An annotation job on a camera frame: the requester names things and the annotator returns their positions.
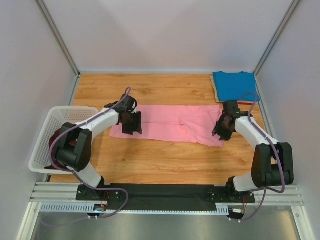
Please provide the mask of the pink t shirt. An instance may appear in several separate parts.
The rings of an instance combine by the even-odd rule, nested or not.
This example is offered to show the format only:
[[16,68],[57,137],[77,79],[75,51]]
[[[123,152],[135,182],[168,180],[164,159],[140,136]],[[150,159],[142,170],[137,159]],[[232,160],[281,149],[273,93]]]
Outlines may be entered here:
[[212,134],[222,115],[219,105],[139,105],[137,110],[142,113],[142,134],[124,134],[122,126],[115,125],[109,136],[193,143],[218,148],[224,146],[224,141]]

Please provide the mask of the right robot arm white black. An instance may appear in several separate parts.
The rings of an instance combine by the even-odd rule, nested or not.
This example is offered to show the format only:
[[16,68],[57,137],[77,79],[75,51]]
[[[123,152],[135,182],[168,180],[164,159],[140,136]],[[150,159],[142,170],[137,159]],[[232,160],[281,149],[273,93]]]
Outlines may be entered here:
[[282,194],[294,181],[292,146],[271,137],[257,124],[250,111],[239,108],[236,100],[225,101],[222,105],[222,115],[212,135],[221,141],[229,141],[233,133],[238,133],[254,150],[250,173],[231,177],[227,183],[236,192],[269,190]]

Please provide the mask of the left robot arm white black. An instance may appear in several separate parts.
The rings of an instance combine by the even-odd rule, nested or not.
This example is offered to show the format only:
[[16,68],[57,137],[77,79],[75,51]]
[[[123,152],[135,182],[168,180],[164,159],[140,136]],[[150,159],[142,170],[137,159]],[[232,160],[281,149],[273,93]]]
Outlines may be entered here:
[[138,102],[128,93],[119,101],[107,104],[97,114],[76,124],[66,122],[49,148],[51,165],[74,174],[86,190],[108,191],[104,178],[91,164],[93,140],[105,130],[122,125],[122,133],[142,134],[142,113]]

